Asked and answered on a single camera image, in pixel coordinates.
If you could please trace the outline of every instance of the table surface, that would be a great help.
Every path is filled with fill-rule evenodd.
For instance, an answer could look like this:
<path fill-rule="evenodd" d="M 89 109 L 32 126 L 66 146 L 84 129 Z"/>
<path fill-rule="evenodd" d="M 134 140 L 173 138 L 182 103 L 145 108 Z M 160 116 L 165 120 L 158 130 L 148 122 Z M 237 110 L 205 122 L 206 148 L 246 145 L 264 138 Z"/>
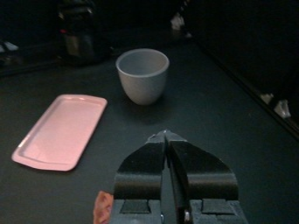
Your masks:
<path fill-rule="evenodd" d="M 92 223 L 98 190 L 113 192 L 121 161 L 160 130 L 212 153 L 237 177 L 249 223 L 297 223 L 299 143 L 193 43 L 157 49 L 170 61 L 161 99 L 134 105 L 116 57 L 0 80 L 0 223 Z M 106 99 L 78 164 L 41 171 L 12 161 L 17 144 L 58 95 Z"/>

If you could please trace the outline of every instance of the white cup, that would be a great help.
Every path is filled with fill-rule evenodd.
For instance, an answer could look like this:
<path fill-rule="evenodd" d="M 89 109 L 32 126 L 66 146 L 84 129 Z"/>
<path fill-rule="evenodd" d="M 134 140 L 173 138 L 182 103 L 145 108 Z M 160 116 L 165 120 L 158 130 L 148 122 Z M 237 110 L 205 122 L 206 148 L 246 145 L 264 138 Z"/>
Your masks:
<path fill-rule="evenodd" d="M 116 70 L 128 98 L 138 105 L 152 104 L 162 94 L 169 60 L 153 49 L 134 49 L 116 60 Z"/>

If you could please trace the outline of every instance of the pink tray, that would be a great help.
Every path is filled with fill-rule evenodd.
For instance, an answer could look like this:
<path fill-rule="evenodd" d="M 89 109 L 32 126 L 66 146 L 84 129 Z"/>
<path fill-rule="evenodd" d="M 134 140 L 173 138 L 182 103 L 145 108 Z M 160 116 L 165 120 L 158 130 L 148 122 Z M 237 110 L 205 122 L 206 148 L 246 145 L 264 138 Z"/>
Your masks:
<path fill-rule="evenodd" d="M 94 96 L 60 95 L 18 144 L 12 160 L 36 169 L 70 170 L 80 160 L 106 103 Z"/>

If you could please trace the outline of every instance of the cup rim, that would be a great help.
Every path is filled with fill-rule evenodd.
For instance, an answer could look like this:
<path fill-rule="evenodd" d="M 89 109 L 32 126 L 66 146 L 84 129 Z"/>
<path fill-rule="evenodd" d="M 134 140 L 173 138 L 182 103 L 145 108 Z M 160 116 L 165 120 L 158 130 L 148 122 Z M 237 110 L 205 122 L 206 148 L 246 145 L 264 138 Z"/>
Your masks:
<path fill-rule="evenodd" d="M 162 65 L 162 67 L 157 71 L 154 71 L 153 73 L 148 73 L 148 74 L 142 74 L 142 75 L 130 74 L 130 73 L 124 72 L 120 69 L 120 67 L 118 67 L 120 61 L 121 61 L 121 59 L 126 55 L 129 55 L 132 53 L 137 53 L 137 52 L 154 52 L 154 53 L 158 53 L 162 56 L 164 60 L 165 60 L 165 63 Z M 134 49 L 134 50 L 129 50 L 129 51 L 124 52 L 116 59 L 116 69 L 117 69 L 117 71 L 120 71 L 126 76 L 130 76 L 130 77 L 134 77 L 134 78 L 140 78 L 140 79 L 156 76 L 157 74 L 162 73 L 166 70 L 168 66 L 169 66 L 169 60 L 168 60 L 166 56 L 160 51 L 157 51 L 154 49 L 150 49 L 150 48 L 138 48 L 138 49 Z"/>

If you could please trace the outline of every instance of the thermos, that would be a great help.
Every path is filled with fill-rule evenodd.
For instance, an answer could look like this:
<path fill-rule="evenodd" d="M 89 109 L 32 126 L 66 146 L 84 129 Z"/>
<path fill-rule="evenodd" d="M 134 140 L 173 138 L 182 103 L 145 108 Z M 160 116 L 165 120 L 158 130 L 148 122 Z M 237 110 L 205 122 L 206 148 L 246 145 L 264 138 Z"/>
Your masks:
<path fill-rule="evenodd" d="M 58 5 L 60 34 L 65 51 L 62 63 L 80 66 L 101 61 L 108 56 L 108 42 L 98 33 L 96 5 L 89 0 L 64 0 Z"/>

